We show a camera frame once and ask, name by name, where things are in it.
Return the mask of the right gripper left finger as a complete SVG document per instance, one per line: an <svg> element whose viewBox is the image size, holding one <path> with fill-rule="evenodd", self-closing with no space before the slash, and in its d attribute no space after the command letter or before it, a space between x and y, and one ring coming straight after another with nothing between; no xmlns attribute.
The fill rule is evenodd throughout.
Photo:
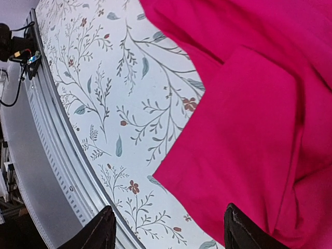
<svg viewBox="0 0 332 249"><path fill-rule="evenodd" d="M105 206L82 230L58 249L115 249L116 218Z"/></svg>

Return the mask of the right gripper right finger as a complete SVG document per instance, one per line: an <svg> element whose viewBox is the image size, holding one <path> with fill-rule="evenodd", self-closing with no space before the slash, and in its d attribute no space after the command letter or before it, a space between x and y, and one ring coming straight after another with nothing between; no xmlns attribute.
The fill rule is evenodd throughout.
<svg viewBox="0 0 332 249"><path fill-rule="evenodd" d="M265 233L235 204L228 204L224 214L225 249L288 249Z"/></svg>

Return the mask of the red t-shirt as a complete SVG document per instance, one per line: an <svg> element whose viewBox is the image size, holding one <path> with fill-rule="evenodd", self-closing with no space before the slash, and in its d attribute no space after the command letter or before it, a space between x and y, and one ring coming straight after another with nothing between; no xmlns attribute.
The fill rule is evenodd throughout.
<svg viewBox="0 0 332 249"><path fill-rule="evenodd" d="M225 242L235 204L289 248L331 248L331 1L141 1L205 87L154 173Z"/></svg>

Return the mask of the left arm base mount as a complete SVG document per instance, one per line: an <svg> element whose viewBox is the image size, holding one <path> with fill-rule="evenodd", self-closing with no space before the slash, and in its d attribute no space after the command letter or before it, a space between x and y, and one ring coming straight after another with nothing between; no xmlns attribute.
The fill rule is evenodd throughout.
<svg viewBox="0 0 332 249"><path fill-rule="evenodd" d="M1 23L1 61L17 62L28 74L29 80L35 77L42 56L34 30L35 22L17 30L11 30Z"/></svg>

